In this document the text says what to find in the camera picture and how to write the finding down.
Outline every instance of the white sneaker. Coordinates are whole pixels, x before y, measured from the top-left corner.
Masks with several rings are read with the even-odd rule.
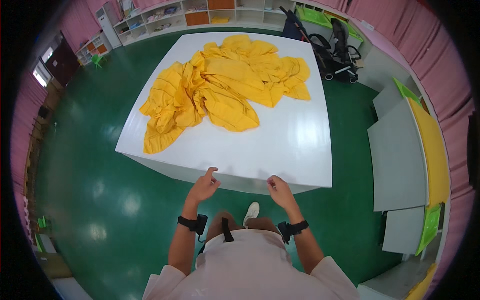
[[[250,204],[250,206],[248,207],[248,211],[247,211],[247,214],[245,215],[245,218],[243,219],[243,227],[245,227],[245,223],[247,222],[248,219],[256,218],[259,212],[260,212],[260,204],[258,204],[258,202],[252,202],[252,204]]]

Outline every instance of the hand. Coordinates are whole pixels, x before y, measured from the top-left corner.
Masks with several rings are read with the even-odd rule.
[[[221,182],[212,176],[214,171],[218,171],[218,168],[210,167],[205,175],[200,176],[197,182],[192,186],[185,202],[198,205],[200,202],[210,198],[215,193]]]
[[[287,213],[291,210],[298,209],[297,202],[290,191],[290,187],[283,179],[277,175],[270,176],[267,179],[267,188],[273,201],[283,207]]]

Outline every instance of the wrist strap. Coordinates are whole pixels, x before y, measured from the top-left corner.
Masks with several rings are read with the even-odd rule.
[[[197,215],[196,220],[189,220],[182,216],[178,217],[177,224],[184,225],[190,231],[195,231],[198,234],[198,241],[200,241],[200,236],[204,233],[205,225],[207,224],[208,217],[205,215]]]
[[[189,220],[189,219],[186,219],[182,216],[179,216],[177,224],[184,225],[185,227],[190,229],[190,231],[196,231],[197,230],[197,220]]]
[[[290,241],[290,236],[301,234],[302,230],[308,228],[308,222],[306,220],[303,220],[297,224],[289,224],[283,221],[282,223],[279,223],[277,227],[278,227],[278,230],[280,230],[280,233],[282,234],[283,242],[287,243],[288,245],[288,242]]]

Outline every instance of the door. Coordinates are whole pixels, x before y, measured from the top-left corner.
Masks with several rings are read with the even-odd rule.
[[[208,21],[208,12],[194,12],[188,13],[185,15],[185,19],[187,20],[187,25],[203,25],[210,23]]]
[[[65,39],[62,39],[60,45],[53,50],[53,54],[47,60],[45,66],[61,86],[65,87],[80,64],[77,61],[77,56],[70,49]]]
[[[208,9],[209,10],[225,10],[225,9],[234,9],[235,4],[234,0],[208,0]]]

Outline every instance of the window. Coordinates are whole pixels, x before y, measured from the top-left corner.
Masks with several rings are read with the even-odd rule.
[[[42,55],[42,60],[43,62],[47,62],[47,60],[52,56],[53,54],[53,49],[52,47],[49,47],[47,51]]]
[[[36,67],[33,70],[32,74],[36,78],[38,83],[40,83],[43,87],[46,87],[47,84],[50,82],[50,79],[52,79],[52,75],[50,75],[50,72],[48,72],[43,63],[41,63],[40,61],[38,62],[38,64],[36,64]]]

